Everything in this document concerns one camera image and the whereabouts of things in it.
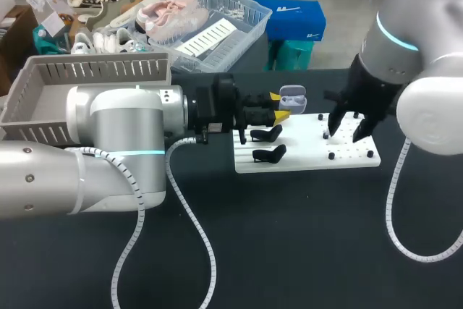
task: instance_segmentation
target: white spiral cable wrap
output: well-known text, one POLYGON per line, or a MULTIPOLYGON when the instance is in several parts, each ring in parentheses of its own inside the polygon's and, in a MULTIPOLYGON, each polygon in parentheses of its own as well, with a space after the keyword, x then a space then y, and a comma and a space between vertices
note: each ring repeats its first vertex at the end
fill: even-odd
POLYGON ((193 137, 188 137, 185 139, 181 139, 177 142, 175 142, 170 149, 166 153, 166 172, 167 172, 167 177, 169 178, 169 181, 172 184, 172 187, 174 188, 175 193, 180 199, 180 203, 183 205, 184 209, 186 210, 188 216, 190 217, 191 221, 195 225, 198 233, 200 234, 201 238, 203 239, 204 245, 206 250, 208 251, 209 254, 209 261, 211 262, 211 281, 209 283, 209 289, 208 293, 206 294, 203 303, 200 306, 200 309, 206 309, 209 305, 209 302, 212 299, 212 295, 214 293, 214 289, 216 288, 216 280, 217 280, 217 267, 216 267, 216 257, 214 256, 214 251, 212 250, 211 243, 209 242, 208 237, 205 235, 205 232, 203 231, 203 228, 201 227, 200 223, 197 221, 194 213, 191 211, 190 206, 188 205, 187 201, 183 197, 182 192, 180 192, 179 187, 177 186, 177 183, 175 182, 174 176, 172 175, 172 170, 171 170, 171 155, 174 152, 176 148, 179 146, 185 145, 185 144, 196 144, 196 139, 193 137))
POLYGON ((130 183, 130 187, 132 188, 133 194, 137 198, 137 203, 138 203, 137 204, 138 205, 137 226, 135 227, 135 231, 130 237, 130 240, 127 243, 124 251, 122 251, 122 254, 119 256, 119 260, 117 261, 116 268, 114 269, 113 277, 111 279, 111 301, 113 303, 113 308, 120 309, 121 307, 119 305, 119 300, 117 298, 117 284, 119 282, 119 275, 121 274, 122 266, 124 265, 124 262, 130 253, 130 250, 133 248, 133 246, 137 242, 137 239, 140 236, 140 233, 143 228, 143 223, 145 222, 145 204, 143 202, 143 197, 140 192, 140 188, 138 187, 138 183, 135 180, 135 178, 132 176, 132 173, 130 173, 130 170, 122 162, 120 162, 117 159, 117 157, 112 156, 110 153, 99 150, 97 148, 77 148, 77 149, 67 149, 67 150, 79 151, 81 153, 88 153, 88 154, 100 156, 101 158, 106 159, 109 163, 115 166, 122 173, 122 175, 125 176, 125 178, 130 183))
POLYGON ((410 143, 411 143, 410 139, 406 138, 404 146, 402 147, 402 151, 399 155, 399 159, 397 160, 396 168, 394 170, 394 174, 391 180, 391 186, 389 186, 388 197, 386 200, 386 226, 388 229, 389 237, 391 238, 392 242, 399 249, 399 251, 403 253, 404 255, 406 255, 408 258, 411 258, 412 260, 423 262, 423 263, 432 263, 432 262, 442 261, 452 256, 463 245, 463 231, 459 235, 456 242, 444 252, 439 253, 437 255, 433 255, 433 256, 420 256, 411 251, 408 251, 408 249, 406 249, 405 246, 403 246, 400 243, 394 231, 394 227, 392 225, 392 203, 394 200, 394 193, 396 192, 396 187, 397 187, 397 182, 399 181, 400 171, 402 170, 402 166, 404 164, 405 158, 407 157, 407 153, 410 148, 410 143))

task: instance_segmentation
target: black tabletop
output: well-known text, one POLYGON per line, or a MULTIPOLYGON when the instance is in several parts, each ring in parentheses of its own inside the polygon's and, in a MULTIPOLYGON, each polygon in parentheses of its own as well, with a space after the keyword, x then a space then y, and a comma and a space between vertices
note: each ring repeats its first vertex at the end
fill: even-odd
MULTIPOLYGON (((327 112, 323 90, 344 70, 235 75, 248 91, 307 88, 307 112, 327 112)), ((211 76, 177 75, 192 92, 211 76)), ((237 174, 231 135, 186 145, 172 170, 213 246, 210 308, 462 308, 463 253, 434 264, 405 258, 384 222, 404 136, 393 118, 374 134, 382 164, 237 174)), ((416 253, 446 249, 463 227, 461 156, 412 147, 394 204, 396 232, 416 253)), ((112 271, 136 213, 0 221, 0 308, 110 308, 112 271)), ((198 308, 209 282, 205 248, 174 191, 150 210, 119 283, 122 308, 198 308)))

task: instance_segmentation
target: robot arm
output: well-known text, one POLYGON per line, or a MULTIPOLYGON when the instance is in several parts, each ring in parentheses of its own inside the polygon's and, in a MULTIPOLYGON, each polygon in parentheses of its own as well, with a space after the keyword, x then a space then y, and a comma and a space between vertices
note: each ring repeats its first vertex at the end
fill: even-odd
MULTIPOLYGON (((209 132, 239 130, 245 142, 249 124, 273 126, 290 115, 277 111, 272 93, 242 98, 231 76, 198 88, 190 102, 179 86, 138 87, 71 89, 67 126, 75 143, 100 148, 127 167, 145 208, 166 195, 165 136, 194 130, 207 143, 209 132)), ((137 210, 126 177, 105 159, 39 143, 0 142, 0 182, 0 218, 137 210)))
POLYGON ((353 141, 373 133, 400 95, 405 135, 432 153, 463 153, 455 113, 463 107, 463 0, 386 0, 355 57, 328 127, 346 111, 365 115, 353 141))

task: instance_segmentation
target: white label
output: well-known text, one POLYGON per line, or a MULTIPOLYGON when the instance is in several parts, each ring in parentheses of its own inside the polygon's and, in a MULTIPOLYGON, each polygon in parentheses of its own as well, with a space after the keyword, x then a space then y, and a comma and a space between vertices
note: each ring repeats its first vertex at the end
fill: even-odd
POLYGON ((222 123, 210 123, 209 133, 220 133, 222 131, 222 123))
POLYGON ((43 12, 45 6, 45 0, 26 0, 26 2, 34 9, 39 12, 43 12))
POLYGON ((291 9, 287 9, 287 7, 278 7, 276 9, 277 12, 284 12, 284 11, 296 11, 296 10, 300 10, 301 7, 292 7, 291 9))
POLYGON ((41 24, 52 37, 66 27, 62 19, 55 12, 48 16, 41 24))

